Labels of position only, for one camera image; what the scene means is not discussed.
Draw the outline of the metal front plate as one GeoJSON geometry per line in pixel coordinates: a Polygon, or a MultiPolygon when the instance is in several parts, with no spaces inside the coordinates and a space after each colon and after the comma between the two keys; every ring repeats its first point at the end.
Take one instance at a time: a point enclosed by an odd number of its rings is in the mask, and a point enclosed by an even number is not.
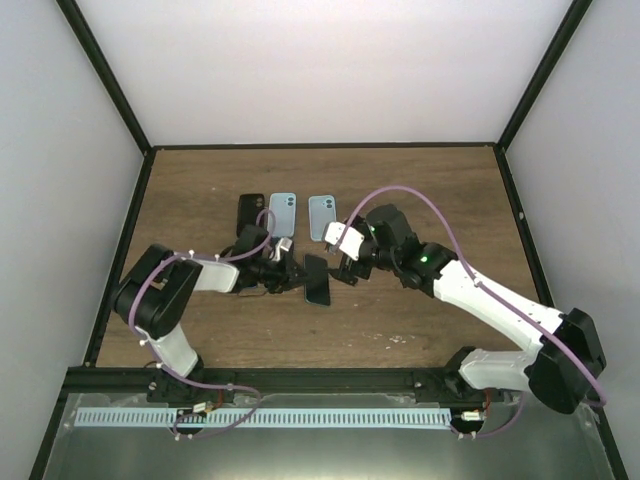
{"type": "MultiPolygon", "coordinates": [[[[600,418],[533,400],[492,405],[483,431],[75,427],[80,407],[170,408],[140,395],[72,396],[46,479],[615,479],[600,418]]],[[[435,408],[384,395],[284,396],[261,408],[435,408]]]]}

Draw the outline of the black enclosure frame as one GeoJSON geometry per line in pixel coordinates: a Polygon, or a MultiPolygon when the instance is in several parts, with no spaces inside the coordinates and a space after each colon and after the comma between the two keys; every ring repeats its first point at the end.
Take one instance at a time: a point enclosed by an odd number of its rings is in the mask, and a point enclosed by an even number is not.
{"type": "Polygon", "coordinates": [[[75,55],[39,135],[56,231],[98,227],[84,257],[103,306],[121,256],[158,230],[170,172],[228,185],[277,160],[353,203],[371,180],[444,188],[526,118],[530,80],[584,1],[53,1],[75,55]]]}

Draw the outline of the black phone case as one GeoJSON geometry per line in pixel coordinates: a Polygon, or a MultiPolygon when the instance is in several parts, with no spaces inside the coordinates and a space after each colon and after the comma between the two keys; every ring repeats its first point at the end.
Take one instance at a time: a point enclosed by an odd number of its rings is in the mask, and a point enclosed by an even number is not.
{"type": "Polygon", "coordinates": [[[258,225],[264,227],[266,224],[265,197],[262,193],[244,193],[239,196],[236,236],[239,237],[247,225],[258,225]]]}

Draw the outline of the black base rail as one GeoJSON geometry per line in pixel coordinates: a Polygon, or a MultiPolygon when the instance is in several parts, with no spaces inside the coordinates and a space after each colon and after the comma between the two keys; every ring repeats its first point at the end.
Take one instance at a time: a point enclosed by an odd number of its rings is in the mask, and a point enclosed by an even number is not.
{"type": "MultiPolygon", "coordinates": [[[[483,398],[448,368],[205,368],[202,383],[253,387],[269,394],[408,394],[419,403],[471,405],[483,398]]],[[[62,392],[144,394],[152,403],[172,406],[215,400],[218,394],[180,382],[149,368],[73,367],[62,392]]]]}

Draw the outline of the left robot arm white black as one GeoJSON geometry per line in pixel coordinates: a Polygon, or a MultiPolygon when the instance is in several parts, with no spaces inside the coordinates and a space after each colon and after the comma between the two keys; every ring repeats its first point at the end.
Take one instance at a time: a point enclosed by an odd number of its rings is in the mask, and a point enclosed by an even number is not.
{"type": "Polygon", "coordinates": [[[111,309],[171,377],[170,393],[191,404],[203,395],[205,382],[203,360],[181,326],[193,293],[231,295],[261,286],[275,295],[310,279],[294,258],[290,238],[273,241],[266,228],[248,225],[233,245],[213,256],[149,246],[112,294],[111,309]]]}

